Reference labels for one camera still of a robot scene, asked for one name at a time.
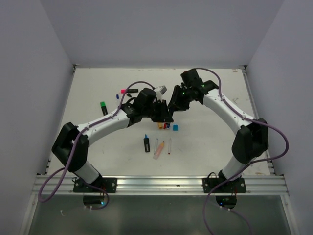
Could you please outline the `red thin marker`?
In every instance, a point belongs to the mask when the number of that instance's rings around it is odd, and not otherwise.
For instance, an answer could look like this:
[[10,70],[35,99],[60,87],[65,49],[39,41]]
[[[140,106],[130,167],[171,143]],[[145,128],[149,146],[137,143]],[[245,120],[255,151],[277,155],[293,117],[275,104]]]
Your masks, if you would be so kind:
[[172,146],[172,139],[170,138],[168,141],[168,155],[171,154],[171,146]]

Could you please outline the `blue highlighter black body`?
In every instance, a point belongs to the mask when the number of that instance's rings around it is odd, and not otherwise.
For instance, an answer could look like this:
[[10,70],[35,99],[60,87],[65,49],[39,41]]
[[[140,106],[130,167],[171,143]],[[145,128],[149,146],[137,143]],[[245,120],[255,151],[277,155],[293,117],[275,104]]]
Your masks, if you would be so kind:
[[145,152],[148,153],[148,152],[150,152],[150,141],[149,141],[149,138],[146,134],[145,134],[145,137],[143,140],[144,140]]

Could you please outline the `orange highlighter pen body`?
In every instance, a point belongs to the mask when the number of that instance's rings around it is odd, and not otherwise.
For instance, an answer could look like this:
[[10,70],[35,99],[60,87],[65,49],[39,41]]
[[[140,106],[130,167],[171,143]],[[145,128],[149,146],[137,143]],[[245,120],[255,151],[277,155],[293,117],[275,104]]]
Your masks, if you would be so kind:
[[156,149],[155,153],[154,153],[154,156],[153,156],[153,159],[157,160],[160,156],[160,154],[162,153],[163,149],[164,149],[164,146],[165,146],[165,142],[162,142],[158,148]]

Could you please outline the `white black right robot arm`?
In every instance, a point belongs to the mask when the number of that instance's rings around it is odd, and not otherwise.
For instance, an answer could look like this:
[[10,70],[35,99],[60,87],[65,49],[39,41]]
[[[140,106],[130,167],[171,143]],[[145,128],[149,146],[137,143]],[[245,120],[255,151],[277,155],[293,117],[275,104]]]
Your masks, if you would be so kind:
[[268,149],[267,122],[262,118],[255,119],[230,104],[221,91],[222,84],[203,81],[197,69],[184,71],[181,78],[182,84],[174,87],[168,105],[169,113],[186,111],[190,102],[198,101],[217,114],[235,135],[231,159],[215,179],[208,180],[211,188],[218,187],[223,192],[229,192],[235,187],[235,180],[240,178],[240,171]]

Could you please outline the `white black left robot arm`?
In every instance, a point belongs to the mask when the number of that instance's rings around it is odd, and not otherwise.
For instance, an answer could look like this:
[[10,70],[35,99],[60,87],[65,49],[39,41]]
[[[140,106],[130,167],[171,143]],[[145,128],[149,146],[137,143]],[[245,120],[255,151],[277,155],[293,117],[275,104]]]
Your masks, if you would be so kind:
[[166,100],[162,98],[165,86],[151,90],[144,88],[133,102],[126,102],[94,121],[74,125],[66,123],[53,147],[52,153],[66,167],[66,170],[81,178],[90,192],[97,192],[102,186],[100,173],[87,161],[88,149],[99,139],[120,129],[150,118],[152,122],[173,122],[167,109]]

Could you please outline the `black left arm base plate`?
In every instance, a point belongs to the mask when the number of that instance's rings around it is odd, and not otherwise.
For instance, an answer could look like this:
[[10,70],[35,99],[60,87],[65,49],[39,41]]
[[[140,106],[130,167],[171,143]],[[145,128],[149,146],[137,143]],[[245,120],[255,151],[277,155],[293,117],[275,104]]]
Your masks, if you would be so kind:
[[116,193],[117,178],[114,177],[98,177],[93,183],[90,183],[91,187],[79,177],[72,178],[72,181],[74,182],[73,191],[75,193],[101,192],[99,189],[106,193]]

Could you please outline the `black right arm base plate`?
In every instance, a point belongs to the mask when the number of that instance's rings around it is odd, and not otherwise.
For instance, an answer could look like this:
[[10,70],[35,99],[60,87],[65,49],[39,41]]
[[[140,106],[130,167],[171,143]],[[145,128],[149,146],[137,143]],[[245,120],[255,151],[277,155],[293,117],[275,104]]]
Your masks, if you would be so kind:
[[[204,193],[209,193],[215,186],[222,183],[222,178],[205,177],[202,178],[202,187]],[[213,193],[246,193],[246,184],[243,178],[237,178],[234,181],[229,181],[216,188]]]

